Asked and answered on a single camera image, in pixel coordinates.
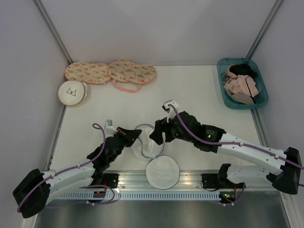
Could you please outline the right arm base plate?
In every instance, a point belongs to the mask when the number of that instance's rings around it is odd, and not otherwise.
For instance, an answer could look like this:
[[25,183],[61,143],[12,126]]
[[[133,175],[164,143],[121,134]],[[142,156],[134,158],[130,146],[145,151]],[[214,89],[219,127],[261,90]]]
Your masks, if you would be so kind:
[[224,177],[218,177],[217,173],[201,174],[201,186],[205,190],[216,191],[221,189],[242,189],[243,183],[235,184]]

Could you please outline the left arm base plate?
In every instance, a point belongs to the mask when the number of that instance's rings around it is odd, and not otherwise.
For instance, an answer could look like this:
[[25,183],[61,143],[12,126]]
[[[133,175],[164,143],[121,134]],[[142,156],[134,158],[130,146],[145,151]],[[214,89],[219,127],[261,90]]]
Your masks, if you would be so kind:
[[116,189],[119,182],[118,173],[104,173],[100,177],[94,178],[91,186],[93,185],[105,185],[112,189]]

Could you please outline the white mesh laundry bag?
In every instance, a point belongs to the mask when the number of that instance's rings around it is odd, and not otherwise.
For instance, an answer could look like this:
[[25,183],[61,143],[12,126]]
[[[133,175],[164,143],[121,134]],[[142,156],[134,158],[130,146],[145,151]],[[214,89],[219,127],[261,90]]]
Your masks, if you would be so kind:
[[154,131],[152,125],[142,123],[136,126],[135,130],[142,132],[131,146],[131,152],[137,159],[147,162],[145,168],[147,181],[156,189],[172,188],[180,179],[180,168],[177,162],[163,154],[164,143],[158,145],[150,139],[150,134]]

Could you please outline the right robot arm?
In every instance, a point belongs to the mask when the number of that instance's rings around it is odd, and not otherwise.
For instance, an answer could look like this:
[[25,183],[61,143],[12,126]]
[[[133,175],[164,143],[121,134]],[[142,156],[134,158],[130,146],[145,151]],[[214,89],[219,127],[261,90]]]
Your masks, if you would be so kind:
[[298,193],[303,166],[299,151],[293,147],[278,150],[254,145],[221,128],[201,124],[185,111],[172,119],[165,117],[155,121],[149,138],[158,145],[180,139],[192,143],[195,148],[204,152],[240,158],[253,163],[261,171],[266,171],[261,178],[270,182],[276,190],[292,195]]

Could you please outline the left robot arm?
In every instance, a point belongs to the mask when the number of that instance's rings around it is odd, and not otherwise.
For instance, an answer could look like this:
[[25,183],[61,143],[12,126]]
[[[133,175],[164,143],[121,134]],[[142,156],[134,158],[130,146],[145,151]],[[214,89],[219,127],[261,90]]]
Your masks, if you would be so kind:
[[131,147],[142,133],[118,127],[84,160],[60,170],[30,171],[14,189],[17,212],[27,219],[38,214],[57,197],[70,191],[92,186],[99,188],[104,182],[103,172],[126,147]]

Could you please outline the black bra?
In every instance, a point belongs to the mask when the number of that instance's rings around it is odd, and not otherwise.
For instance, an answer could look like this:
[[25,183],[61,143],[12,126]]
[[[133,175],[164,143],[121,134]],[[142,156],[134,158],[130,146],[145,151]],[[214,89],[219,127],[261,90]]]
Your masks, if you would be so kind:
[[228,72],[232,72],[235,75],[249,75],[253,79],[257,76],[257,74],[251,69],[248,64],[239,64],[239,65],[232,65]]

